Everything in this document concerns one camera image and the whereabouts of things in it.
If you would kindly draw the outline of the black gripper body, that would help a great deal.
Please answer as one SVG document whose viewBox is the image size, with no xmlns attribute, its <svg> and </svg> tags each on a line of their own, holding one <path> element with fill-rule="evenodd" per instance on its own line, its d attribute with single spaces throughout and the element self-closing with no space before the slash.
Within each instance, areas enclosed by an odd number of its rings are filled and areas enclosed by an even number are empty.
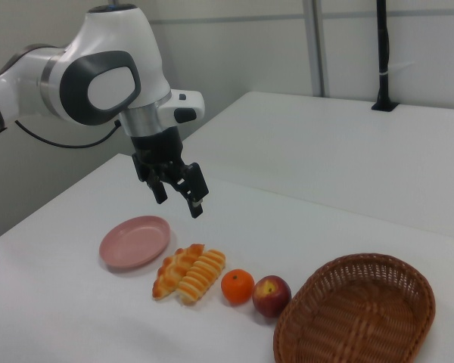
<svg viewBox="0 0 454 363">
<path fill-rule="evenodd" d="M 135 153 L 133 163 L 141 182 L 146 182 L 152 171 L 162 181 L 177 182 L 184 169 L 182 161 L 182 140 L 179 130 L 170 127 L 155 135 L 131 137 Z"/>
</svg>

